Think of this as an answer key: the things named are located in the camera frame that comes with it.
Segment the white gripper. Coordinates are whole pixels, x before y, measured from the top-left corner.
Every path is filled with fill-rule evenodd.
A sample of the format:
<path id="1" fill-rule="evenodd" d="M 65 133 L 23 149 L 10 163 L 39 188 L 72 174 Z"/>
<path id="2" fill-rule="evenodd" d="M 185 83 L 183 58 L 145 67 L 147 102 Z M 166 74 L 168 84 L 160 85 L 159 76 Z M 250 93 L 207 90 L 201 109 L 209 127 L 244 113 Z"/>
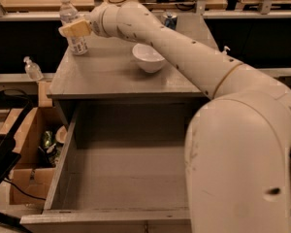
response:
<path id="1" fill-rule="evenodd" d="M 79 19 L 59 28 L 59 33 L 66 38 L 89 36 L 92 31 L 101 37 L 120 37 L 117 26 L 117 13 L 119 8 L 116 5 L 102 3 L 95 7 L 88 15 L 88 20 Z"/>

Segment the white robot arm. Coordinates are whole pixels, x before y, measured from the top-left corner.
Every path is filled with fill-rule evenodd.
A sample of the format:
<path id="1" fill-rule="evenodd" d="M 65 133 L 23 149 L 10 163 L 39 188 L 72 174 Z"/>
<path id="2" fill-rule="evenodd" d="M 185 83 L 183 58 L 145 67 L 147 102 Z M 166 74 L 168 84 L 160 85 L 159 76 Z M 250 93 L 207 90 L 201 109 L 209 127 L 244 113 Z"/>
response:
<path id="1" fill-rule="evenodd" d="M 60 27 L 153 47 L 208 98 L 184 163 L 193 233 L 291 233 L 291 89 L 163 25 L 145 6 L 104 3 Z"/>

